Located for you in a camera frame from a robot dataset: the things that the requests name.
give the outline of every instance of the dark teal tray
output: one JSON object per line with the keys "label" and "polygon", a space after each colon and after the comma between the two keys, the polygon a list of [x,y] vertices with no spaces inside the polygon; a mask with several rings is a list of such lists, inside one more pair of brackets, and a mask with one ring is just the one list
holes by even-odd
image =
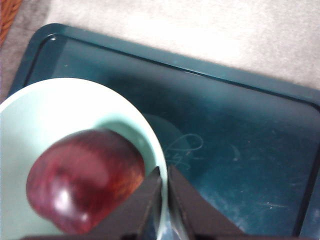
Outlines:
{"label": "dark teal tray", "polygon": [[167,163],[246,233],[320,238],[319,91],[50,24],[32,37],[10,94],[60,77],[131,101]]}

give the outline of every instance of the beige carpet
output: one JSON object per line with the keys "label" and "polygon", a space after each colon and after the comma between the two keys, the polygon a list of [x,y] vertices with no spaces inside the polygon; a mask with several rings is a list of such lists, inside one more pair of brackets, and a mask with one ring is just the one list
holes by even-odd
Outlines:
{"label": "beige carpet", "polygon": [[320,89],[320,0],[24,0],[1,49],[1,100],[49,23]]}

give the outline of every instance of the bowl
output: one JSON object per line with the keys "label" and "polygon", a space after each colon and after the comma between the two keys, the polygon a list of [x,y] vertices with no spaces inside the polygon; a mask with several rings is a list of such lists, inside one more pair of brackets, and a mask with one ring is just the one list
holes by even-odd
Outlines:
{"label": "bowl", "polygon": [[146,175],[159,166],[162,205],[157,238],[165,228],[167,168],[159,141],[143,115],[115,91],[78,78],[31,84],[0,105],[1,239],[62,234],[30,207],[28,173],[51,144],[71,133],[106,127],[132,142],[144,159]]}

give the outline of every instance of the wicker basket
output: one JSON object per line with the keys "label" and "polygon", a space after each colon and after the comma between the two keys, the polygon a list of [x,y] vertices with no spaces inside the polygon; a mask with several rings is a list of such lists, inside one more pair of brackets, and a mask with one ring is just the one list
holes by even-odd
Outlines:
{"label": "wicker basket", "polygon": [[0,0],[1,1],[1,32],[0,45],[2,46],[6,35],[13,23],[18,9],[23,0]]}

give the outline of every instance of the red apple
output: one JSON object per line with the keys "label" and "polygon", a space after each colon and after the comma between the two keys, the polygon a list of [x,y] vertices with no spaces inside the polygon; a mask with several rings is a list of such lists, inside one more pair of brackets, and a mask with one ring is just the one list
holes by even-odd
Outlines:
{"label": "red apple", "polygon": [[69,234],[89,232],[145,176],[134,145],[108,129],[89,129],[51,145],[34,163],[26,195],[32,208]]}

